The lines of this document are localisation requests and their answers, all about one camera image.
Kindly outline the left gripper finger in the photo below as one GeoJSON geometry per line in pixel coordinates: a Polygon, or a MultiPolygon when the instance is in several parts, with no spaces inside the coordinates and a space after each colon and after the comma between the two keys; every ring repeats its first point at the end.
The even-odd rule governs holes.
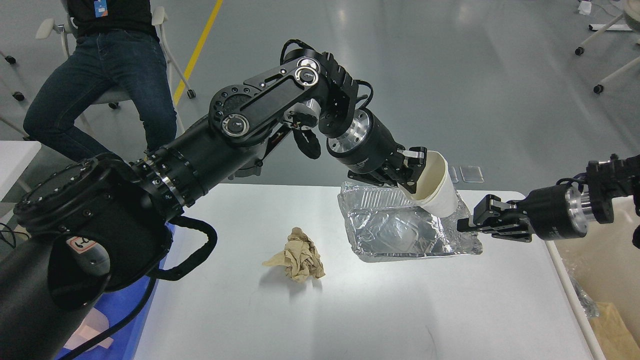
{"type": "Polygon", "coordinates": [[[370,173],[377,183],[400,187],[409,194],[417,193],[420,167],[380,167],[370,173]]]}
{"type": "Polygon", "coordinates": [[[425,146],[397,146],[392,153],[392,164],[402,176],[420,176],[425,170],[428,149],[425,146]]]}

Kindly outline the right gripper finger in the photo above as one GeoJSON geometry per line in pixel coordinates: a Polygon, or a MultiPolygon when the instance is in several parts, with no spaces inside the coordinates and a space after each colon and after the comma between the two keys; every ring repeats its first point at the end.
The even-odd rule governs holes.
{"type": "Polygon", "coordinates": [[[494,228],[487,231],[494,239],[531,243],[532,234],[523,228],[494,228]]]}
{"type": "Polygon", "coordinates": [[[528,217],[519,208],[521,200],[503,202],[495,194],[487,194],[474,208],[470,218],[458,219],[457,231],[482,233],[527,233],[528,217]]]}

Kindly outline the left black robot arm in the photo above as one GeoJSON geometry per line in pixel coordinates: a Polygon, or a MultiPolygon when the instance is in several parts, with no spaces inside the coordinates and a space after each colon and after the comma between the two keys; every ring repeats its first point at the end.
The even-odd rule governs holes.
{"type": "Polygon", "coordinates": [[[104,293],[148,276],[148,299],[154,280],[205,262],[217,233],[185,207],[257,174],[289,133],[318,158],[318,127],[349,178],[414,195],[427,149],[396,142],[362,85],[333,54],[290,39],[277,67],[220,89],[208,114],[146,158],[102,153],[39,183],[13,210],[30,238],[1,261],[1,358],[52,360],[104,293]]]}

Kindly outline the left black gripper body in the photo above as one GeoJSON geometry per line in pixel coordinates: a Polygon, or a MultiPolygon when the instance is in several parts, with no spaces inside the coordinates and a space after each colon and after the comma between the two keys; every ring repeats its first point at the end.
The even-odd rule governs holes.
{"type": "Polygon", "coordinates": [[[379,183],[370,173],[394,167],[397,146],[403,145],[370,110],[357,110],[346,132],[326,142],[328,153],[349,169],[347,177],[363,183],[379,183]]]}

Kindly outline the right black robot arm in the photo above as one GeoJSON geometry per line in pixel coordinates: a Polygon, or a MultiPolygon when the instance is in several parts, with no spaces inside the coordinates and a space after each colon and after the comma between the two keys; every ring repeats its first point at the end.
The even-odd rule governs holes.
{"type": "Polygon", "coordinates": [[[476,231],[526,243],[534,236],[583,239],[590,223],[613,223],[615,198],[631,197],[638,212],[639,193],[640,157],[621,159],[613,153],[607,161],[590,161],[582,173],[534,189],[524,199],[505,202],[487,194],[470,218],[457,221],[456,228],[461,233],[476,231]]]}

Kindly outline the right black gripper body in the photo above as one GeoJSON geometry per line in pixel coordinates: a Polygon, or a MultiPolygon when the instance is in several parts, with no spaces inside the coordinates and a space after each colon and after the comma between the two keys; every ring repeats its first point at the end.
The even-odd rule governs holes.
{"type": "Polygon", "coordinates": [[[542,240],[581,239],[596,221],[589,193],[568,182],[531,191],[519,209],[542,240]]]}

